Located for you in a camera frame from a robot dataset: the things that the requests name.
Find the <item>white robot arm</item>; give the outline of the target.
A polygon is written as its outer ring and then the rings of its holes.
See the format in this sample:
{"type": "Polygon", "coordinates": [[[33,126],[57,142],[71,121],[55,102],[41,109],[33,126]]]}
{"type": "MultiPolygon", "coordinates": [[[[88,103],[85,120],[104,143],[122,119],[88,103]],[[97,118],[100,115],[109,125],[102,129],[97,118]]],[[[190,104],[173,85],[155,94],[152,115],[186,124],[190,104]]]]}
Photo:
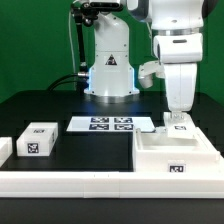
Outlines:
{"type": "Polygon", "coordinates": [[[71,14],[77,28],[92,26],[95,62],[89,69],[85,93],[106,102],[121,101],[139,93],[152,77],[165,80],[168,108],[173,116],[191,110],[197,63],[203,57],[201,28],[213,0],[75,0],[71,14]],[[122,10],[148,26],[154,61],[134,71],[129,63],[129,27],[115,14],[122,10]]]}

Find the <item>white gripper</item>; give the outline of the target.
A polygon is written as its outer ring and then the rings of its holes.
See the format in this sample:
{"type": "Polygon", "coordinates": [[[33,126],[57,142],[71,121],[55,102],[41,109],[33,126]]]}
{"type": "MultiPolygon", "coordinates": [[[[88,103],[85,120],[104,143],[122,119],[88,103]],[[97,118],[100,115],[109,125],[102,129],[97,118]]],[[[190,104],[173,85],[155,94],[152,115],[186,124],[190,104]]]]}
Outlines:
{"type": "Polygon", "coordinates": [[[194,101],[197,63],[203,57],[203,35],[160,36],[153,39],[153,51],[165,78],[170,121],[185,121],[194,101]]]}

